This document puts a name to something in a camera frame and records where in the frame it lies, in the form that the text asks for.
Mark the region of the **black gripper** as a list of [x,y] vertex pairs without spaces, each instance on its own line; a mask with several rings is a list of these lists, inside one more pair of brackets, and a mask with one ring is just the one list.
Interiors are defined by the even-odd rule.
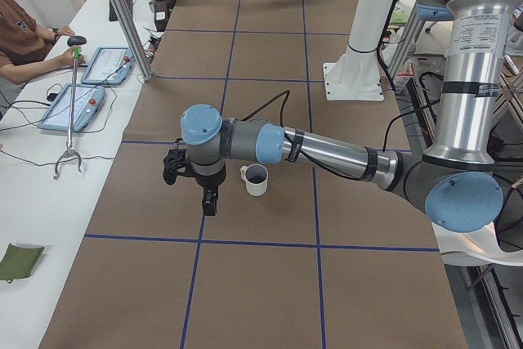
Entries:
[[196,182],[203,187],[202,209],[204,216],[217,214],[218,187],[226,179],[226,165],[213,163],[211,165],[191,164],[195,172]]

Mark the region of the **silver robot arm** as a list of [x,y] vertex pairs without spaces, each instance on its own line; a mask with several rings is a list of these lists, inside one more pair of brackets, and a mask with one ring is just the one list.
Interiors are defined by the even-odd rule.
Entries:
[[350,181],[367,181],[408,201],[438,226],[467,233],[495,221],[507,197],[493,175],[487,144],[512,13],[522,0],[418,0],[423,20],[449,20],[452,30],[432,144],[421,154],[366,146],[253,117],[223,118],[207,104],[181,115],[181,137],[163,161],[163,177],[192,177],[205,214],[217,212],[226,161],[305,161]]

